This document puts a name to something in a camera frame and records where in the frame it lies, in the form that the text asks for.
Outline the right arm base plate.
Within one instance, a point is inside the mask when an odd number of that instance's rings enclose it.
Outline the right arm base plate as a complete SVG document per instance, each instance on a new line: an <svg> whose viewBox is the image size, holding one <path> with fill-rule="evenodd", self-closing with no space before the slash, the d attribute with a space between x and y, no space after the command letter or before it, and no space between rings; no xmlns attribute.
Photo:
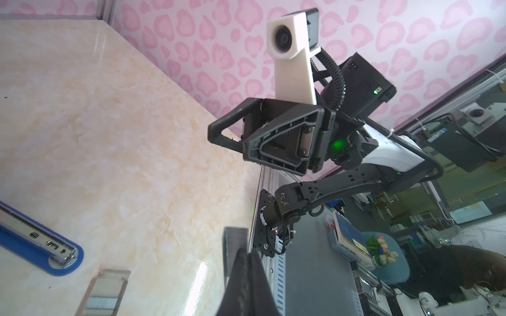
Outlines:
<svg viewBox="0 0 506 316"><path fill-rule="evenodd" d="M292 225L279 222L276 206L275 197L261 189L252 228L252 247L270 258L283 255L295 234Z"/></svg>

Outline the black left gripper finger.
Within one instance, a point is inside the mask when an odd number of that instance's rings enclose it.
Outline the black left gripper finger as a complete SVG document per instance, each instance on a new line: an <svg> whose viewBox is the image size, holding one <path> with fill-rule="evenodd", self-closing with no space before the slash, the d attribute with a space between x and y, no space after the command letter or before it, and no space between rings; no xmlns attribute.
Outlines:
<svg viewBox="0 0 506 316"><path fill-rule="evenodd" d="M279 315L257 251L237 252L217 315Z"/></svg>

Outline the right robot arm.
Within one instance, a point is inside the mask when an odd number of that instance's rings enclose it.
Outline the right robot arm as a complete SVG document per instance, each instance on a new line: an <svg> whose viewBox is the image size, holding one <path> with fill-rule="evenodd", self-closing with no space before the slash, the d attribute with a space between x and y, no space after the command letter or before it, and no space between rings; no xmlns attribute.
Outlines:
<svg viewBox="0 0 506 316"><path fill-rule="evenodd" d="M259 212L267 229L287 229L324 204L361 193L402 192L436 180L444 168L415 142L366 116L389 101L395 86L354 54L338 65L326 51L313 79L323 84L316 105L248 98L208 127L209 142L236 151L245 161L303 176L325 161L340 173L279 187Z"/></svg>

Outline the silver staple strips tray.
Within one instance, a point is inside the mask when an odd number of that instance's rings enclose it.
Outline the silver staple strips tray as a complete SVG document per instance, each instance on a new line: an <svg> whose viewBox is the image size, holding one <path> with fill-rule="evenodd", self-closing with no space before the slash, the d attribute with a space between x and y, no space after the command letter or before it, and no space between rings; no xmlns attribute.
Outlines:
<svg viewBox="0 0 506 316"><path fill-rule="evenodd" d="M103 269L90 282L75 315L117 315L131 271Z"/></svg>

